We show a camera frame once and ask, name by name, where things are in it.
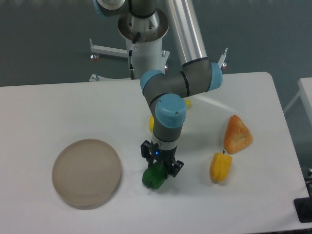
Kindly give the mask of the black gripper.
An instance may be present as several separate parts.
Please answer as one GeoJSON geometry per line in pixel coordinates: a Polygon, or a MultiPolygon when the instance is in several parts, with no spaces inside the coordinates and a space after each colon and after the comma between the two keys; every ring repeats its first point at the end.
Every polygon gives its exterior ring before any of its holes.
{"type": "Polygon", "coordinates": [[[179,171],[184,166],[180,160],[175,160],[177,147],[170,150],[162,150],[159,144],[153,144],[145,140],[141,146],[141,156],[147,161],[148,168],[152,167],[154,160],[163,162],[166,165],[167,176],[176,177],[179,171]]]}

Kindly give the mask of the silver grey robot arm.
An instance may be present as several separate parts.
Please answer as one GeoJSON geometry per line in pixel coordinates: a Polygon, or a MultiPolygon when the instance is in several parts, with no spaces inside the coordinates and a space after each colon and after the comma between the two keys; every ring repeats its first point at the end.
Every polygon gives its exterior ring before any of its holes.
{"type": "Polygon", "coordinates": [[[142,93],[154,117],[151,141],[141,145],[141,154],[152,167],[163,164],[166,176],[176,176],[183,162],[175,159],[177,142],[186,118],[185,97],[217,89],[223,82],[226,55],[210,62],[206,53],[192,1],[167,0],[167,12],[154,0],[96,0],[96,12],[103,17],[118,15],[118,29],[127,49],[93,47],[97,53],[124,55],[131,79],[139,79],[142,93]],[[168,52],[162,39],[172,29],[182,69],[165,74],[168,52]]]}

